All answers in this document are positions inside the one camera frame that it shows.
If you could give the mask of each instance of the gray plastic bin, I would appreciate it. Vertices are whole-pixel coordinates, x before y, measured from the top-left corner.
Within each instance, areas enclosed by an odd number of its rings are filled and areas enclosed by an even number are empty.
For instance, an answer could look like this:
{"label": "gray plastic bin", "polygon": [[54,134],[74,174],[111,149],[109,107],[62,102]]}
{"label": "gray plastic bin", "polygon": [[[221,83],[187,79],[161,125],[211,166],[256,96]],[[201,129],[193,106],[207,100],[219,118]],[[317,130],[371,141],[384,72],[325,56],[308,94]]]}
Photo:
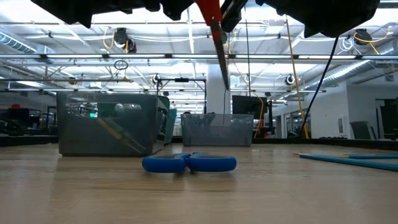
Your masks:
{"label": "gray plastic bin", "polygon": [[58,93],[59,153],[142,157],[161,150],[169,109],[162,97]]}
{"label": "gray plastic bin", "polygon": [[182,114],[184,146],[250,146],[250,114]]}

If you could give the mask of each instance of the blue stick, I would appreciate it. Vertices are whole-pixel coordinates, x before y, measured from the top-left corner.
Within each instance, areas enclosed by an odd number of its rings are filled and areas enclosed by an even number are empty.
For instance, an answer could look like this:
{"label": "blue stick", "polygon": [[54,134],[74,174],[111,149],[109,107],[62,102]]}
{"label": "blue stick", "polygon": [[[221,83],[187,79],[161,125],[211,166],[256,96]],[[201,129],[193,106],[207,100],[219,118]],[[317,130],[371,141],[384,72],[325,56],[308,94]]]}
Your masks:
{"label": "blue stick", "polygon": [[398,154],[351,154],[342,157],[350,159],[398,159]]}
{"label": "blue stick", "polygon": [[311,154],[299,154],[299,156],[300,156],[300,158],[305,158],[305,159],[315,159],[315,160],[319,160],[319,161],[337,162],[340,164],[348,164],[348,165],[354,165],[354,166],[370,167],[370,168],[375,168],[375,169],[398,171],[398,164],[388,164],[388,163],[383,163],[383,162],[363,161],[363,160],[359,160],[359,159],[345,159],[345,158],[340,158],[340,157],[311,155]]}

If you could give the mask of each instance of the scissor blade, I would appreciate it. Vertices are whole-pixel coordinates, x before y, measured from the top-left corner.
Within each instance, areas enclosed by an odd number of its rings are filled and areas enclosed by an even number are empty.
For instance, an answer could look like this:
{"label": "scissor blade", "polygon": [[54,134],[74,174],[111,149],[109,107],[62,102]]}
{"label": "scissor blade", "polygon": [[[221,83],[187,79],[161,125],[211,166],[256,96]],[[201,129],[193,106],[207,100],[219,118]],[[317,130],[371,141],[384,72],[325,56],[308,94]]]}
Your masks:
{"label": "scissor blade", "polygon": [[221,28],[218,22],[213,21],[210,26],[211,33],[213,34],[214,46],[216,47],[218,63],[220,64],[221,75],[223,76],[225,88],[229,90],[228,70],[226,68],[226,59],[223,41],[221,40]]}

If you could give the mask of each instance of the computer monitor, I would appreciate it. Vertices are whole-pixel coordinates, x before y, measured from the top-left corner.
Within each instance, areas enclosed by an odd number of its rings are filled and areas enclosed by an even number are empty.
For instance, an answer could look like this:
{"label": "computer monitor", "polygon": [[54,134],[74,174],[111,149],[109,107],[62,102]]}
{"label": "computer monitor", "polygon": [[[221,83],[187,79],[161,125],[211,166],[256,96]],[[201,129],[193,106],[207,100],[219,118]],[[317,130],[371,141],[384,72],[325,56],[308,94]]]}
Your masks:
{"label": "computer monitor", "polygon": [[261,113],[267,113],[267,98],[256,96],[232,96],[232,114],[253,114],[254,119],[260,119]]}

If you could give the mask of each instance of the white column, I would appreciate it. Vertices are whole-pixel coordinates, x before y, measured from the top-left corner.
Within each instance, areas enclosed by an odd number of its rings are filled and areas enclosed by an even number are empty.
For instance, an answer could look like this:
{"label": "white column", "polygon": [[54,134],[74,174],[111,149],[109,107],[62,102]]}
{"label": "white column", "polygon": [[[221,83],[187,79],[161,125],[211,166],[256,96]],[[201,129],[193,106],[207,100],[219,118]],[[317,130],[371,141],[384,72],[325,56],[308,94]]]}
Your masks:
{"label": "white column", "polygon": [[209,65],[207,73],[207,113],[231,113],[231,95],[225,89],[219,65]]}

